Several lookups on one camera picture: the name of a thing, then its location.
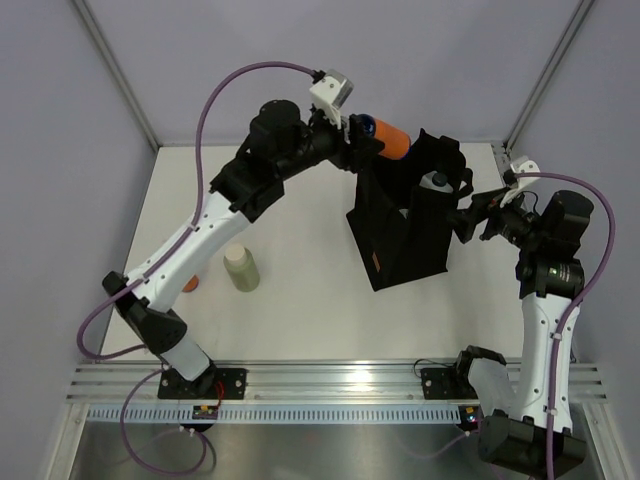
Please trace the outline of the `orange bottle blue pump top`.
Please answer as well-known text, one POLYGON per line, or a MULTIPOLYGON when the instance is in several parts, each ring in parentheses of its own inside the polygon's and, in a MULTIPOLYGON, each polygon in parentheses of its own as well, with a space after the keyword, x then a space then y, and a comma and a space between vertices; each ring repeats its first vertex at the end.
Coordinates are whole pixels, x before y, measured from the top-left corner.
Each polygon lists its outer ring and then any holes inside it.
POLYGON ((377 154, 389 160, 401 160, 411 147, 411 138, 404 131, 368 114, 359 114, 365 134, 374 141, 377 154))

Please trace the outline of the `white bottle grey cap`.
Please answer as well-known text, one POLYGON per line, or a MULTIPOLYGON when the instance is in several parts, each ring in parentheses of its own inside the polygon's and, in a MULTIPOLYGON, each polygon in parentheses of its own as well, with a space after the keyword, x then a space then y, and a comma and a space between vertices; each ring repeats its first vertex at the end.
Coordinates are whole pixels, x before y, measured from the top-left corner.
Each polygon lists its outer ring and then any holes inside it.
POLYGON ((452 194, 454 192, 447 175, 439 171, 431 171, 424 174, 419 182, 419 186, 423 189, 445 194, 452 194))

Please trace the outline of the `black canvas bag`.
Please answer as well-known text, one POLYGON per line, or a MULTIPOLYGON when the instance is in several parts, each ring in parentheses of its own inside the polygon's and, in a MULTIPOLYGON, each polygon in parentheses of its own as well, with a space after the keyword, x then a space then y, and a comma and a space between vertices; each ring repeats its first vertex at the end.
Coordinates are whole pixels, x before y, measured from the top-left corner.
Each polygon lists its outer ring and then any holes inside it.
POLYGON ((446 272, 449 213, 472 192, 473 172, 460 142, 425 131, 401 160, 378 156, 362 170, 346 218, 372 289, 446 272), (446 174, 454 192, 421 188, 422 176, 431 171, 446 174))

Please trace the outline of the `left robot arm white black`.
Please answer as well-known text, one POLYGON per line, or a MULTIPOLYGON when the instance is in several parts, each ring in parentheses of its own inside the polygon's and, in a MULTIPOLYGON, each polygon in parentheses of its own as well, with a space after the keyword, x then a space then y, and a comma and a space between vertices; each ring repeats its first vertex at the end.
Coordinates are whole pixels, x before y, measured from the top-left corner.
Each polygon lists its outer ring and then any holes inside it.
POLYGON ((169 365, 189 397, 200 399, 213 391, 216 366, 173 310, 182 289, 222 246, 283 197, 286 180, 324 160, 358 172, 384 148, 374 134, 375 121, 366 114, 332 123, 315 107, 304 122, 295 103, 266 103, 252 119, 235 157, 211 181, 195 221, 146 265, 104 278, 103 287, 115 296, 118 314, 144 347, 169 365))

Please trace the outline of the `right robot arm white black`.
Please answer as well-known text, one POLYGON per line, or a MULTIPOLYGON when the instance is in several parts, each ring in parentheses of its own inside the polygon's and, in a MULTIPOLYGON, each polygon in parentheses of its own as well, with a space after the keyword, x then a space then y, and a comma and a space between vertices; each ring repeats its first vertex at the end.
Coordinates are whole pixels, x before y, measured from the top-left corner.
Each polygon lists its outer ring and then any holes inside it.
POLYGON ((573 433, 568 387, 571 340, 579 314, 575 300, 585 289, 576 253, 593 203, 560 190, 540 214, 523 208, 522 195, 505 189, 475 194, 453 216, 461 242, 483 224, 482 240, 501 236, 519 250, 515 267, 523 315, 519 380, 512 385, 505 358, 468 346, 456 359, 454 388, 477 396, 482 461, 528 476, 559 478, 586 457, 586 443, 573 433))

